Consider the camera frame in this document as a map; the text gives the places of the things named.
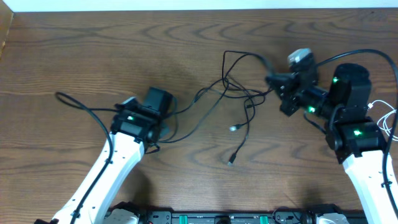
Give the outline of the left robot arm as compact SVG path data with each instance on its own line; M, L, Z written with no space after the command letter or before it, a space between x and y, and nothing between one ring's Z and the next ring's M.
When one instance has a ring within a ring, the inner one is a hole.
M138 223L139 214L111 208L116 194L149 147L158 151L158 140L174 96L149 88L142 103L131 97L120 105L106 142L89 173L71 199L53 216L51 223Z

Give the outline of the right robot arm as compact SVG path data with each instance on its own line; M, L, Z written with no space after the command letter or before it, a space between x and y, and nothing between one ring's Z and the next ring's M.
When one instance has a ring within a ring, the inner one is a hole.
M360 199L368 223L397 223L391 200L397 198L397 181L387 141L367 116L371 92L369 72L354 63L336 67L330 89L317 87L318 73L307 71L269 75L267 84L282 101L287 116L299 108L326 121L325 139Z

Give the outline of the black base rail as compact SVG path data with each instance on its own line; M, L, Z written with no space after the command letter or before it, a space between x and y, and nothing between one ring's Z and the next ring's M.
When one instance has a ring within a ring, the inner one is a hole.
M175 211L167 207L139 207L121 202L110 208L105 223L137 224L261 224L261 223L367 223L363 212L343 211L335 204L305 210L279 207L273 211Z

